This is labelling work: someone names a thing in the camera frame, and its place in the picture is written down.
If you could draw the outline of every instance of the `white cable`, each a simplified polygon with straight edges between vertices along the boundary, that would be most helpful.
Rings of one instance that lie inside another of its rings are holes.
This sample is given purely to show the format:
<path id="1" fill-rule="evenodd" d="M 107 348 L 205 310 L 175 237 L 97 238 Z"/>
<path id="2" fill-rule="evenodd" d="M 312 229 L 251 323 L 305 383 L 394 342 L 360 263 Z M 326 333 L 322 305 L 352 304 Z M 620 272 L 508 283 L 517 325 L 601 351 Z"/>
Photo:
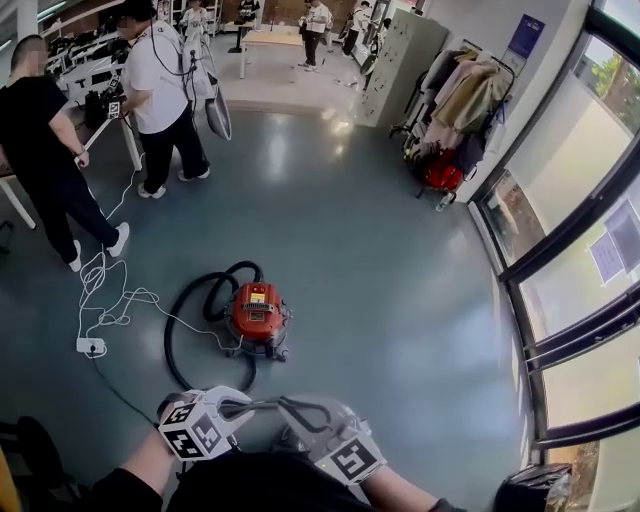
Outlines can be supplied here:
<path id="1" fill-rule="evenodd" d="M 133 174 L 131 175 L 131 180 L 129 181 L 129 185 L 124 190 L 124 192 L 122 192 L 120 203 L 118 203 L 118 205 L 106 217 L 107 219 L 110 219 L 111 216 L 118 210 L 118 208 L 120 208 L 124 204 L 125 196 L 133 186 L 134 176 L 136 175 L 137 172 L 138 171 L 136 170 L 133 171 Z M 122 292 L 120 293 L 120 298 L 109 309 L 87 306 L 89 299 L 104 284 L 107 276 L 107 271 L 117 267 L 118 265 L 121 265 L 124 268 L 124 280 L 122 282 Z M 238 342 L 238 345 L 236 347 L 225 347 L 222 345 L 220 338 L 215 332 L 201 331 L 189 325 L 188 323 L 186 323 L 184 320 L 181 320 L 177 316 L 167 313 L 164 309 L 160 307 L 160 297 L 157 294 L 150 292 L 146 288 L 142 288 L 142 287 L 136 288 L 136 290 L 134 290 L 133 292 L 127 291 L 126 287 L 127 287 L 128 277 L 129 275 L 127 270 L 127 263 L 124 259 L 120 259 L 115 263 L 113 263 L 113 265 L 110 265 L 107 267 L 107 256 L 105 254 L 104 246 L 102 247 L 99 253 L 97 253 L 93 258 L 91 258 L 91 260 L 89 260 L 87 263 L 85 263 L 82 266 L 82 268 L 80 269 L 80 281 L 82 282 L 82 294 L 80 295 L 80 301 L 78 303 L 78 308 L 79 308 L 78 309 L 78 334 L 76 338 L 81 338 L 81 337 L 89 338 L 89 334 L 91 333 L 91 331 L 101 326 L 129 325 L 129 323 L 131 322 L 131 317 L 127 315 L 129 306 L 131 305 L 132 302 L 143 302 L 145 304 L 153 304 L 163 315 L 174 318 L 175 320 L 180 322 L 182 325 L 184 325 L 185 327 L 188 327 L 194 332 L 197 332 L 198 334 L 209 334 L 213 336 L 216 339 L 216 342 L 218 343 L 218 347 L 220 347 L 221 350 L 230 350 L 231 352 L 236 352 L 242 348 L 242 341 L 244 336 L 240 336 L 240 341 Z M 120 315 L 116 316 L 114 314 L 114 311 L 120 306 L 120 304 L 123 301 L 125 302 L 125 306 L 122 309 L 122 312 L 120 313 Z M 82 313 L 84 311 L 100 311 L 100 315 L 98 316 L 98 322 L 92 325 L 91 327 L 89 327 L 84 333 L 84 336 L 82 336 L 83 334 L 82 333 Z M 104 357 L 106 354 L 107 354 L 107 345 L 105 343 L 104 352 L 101 352 L 100 354 L 96 354 L 96 355 L 85 353 L 85 356 L 89 359 L 97 359 L 100 357 Z"/>

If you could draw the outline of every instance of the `tree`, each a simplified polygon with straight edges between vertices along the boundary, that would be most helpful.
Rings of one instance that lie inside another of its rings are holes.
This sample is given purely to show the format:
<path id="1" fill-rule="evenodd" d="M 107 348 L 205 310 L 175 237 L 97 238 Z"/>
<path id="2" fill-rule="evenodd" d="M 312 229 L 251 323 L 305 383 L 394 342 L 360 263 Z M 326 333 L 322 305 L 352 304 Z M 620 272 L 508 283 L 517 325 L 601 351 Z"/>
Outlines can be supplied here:
<path id="1" fill-rule="evenodd" d="M 640 74 L 617 53 L 595 64 L 596 92 L 611 111 L 634 134 L 640 130 Z"/>

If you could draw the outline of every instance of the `hand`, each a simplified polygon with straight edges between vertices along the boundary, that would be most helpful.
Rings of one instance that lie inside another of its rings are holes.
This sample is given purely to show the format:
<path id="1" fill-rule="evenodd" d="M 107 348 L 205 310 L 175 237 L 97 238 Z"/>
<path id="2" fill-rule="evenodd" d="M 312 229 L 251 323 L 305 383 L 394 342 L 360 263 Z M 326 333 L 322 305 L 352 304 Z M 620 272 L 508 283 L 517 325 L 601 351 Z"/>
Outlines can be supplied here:
<path id="1" fill-rule="evenodd" d="M 78 167 L 80 169 L 84 169 L 89 165 L 89 152 L 85 149 L 84 153 L 81 153 L 77 156 L 78 158 Z"/>

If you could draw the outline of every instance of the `black t-shirt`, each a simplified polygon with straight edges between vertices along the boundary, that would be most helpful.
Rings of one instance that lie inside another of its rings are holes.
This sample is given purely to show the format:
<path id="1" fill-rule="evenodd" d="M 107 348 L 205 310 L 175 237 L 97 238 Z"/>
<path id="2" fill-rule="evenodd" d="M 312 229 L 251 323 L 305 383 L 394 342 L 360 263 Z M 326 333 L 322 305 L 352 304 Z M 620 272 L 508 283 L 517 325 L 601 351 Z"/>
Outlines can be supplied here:
<path id="1" fill-rule="evenodd" d="M 21 78 L 0 89 L 0 144 L 28 192 L 53 184 L 65 170 L 77 169 L 73 155 L 49 127 L 66 102 L 47 77 Z"/>
<path id="2" fill-rule="evenodd" d="M 79 509 L 83 512 L 160 512 L 162 498 L 136 476 L 116 469 L 94 486 Z M 277 453 L 225 454 L 212 461 L 198 462 L 182 475 L 167 508 L 167 512 L 227 510 L 373 511 L 313 464 Z M 441 500 L 431 512 L 457 510 Z"/>

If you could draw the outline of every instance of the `white cabinet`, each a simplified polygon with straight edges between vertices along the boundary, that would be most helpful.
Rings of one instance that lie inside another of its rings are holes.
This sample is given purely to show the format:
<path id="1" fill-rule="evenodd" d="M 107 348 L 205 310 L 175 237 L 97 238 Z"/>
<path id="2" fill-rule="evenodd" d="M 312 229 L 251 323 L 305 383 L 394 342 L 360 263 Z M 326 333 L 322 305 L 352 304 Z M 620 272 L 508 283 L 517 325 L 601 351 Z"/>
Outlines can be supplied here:
<path id="1" fill-rule="evenodd" d="M 429 69 L 448 35 L 431 19 L 396 10 L 363 96 L 367 124 L 390 127 L 404 120 L 416 80 Z"/>

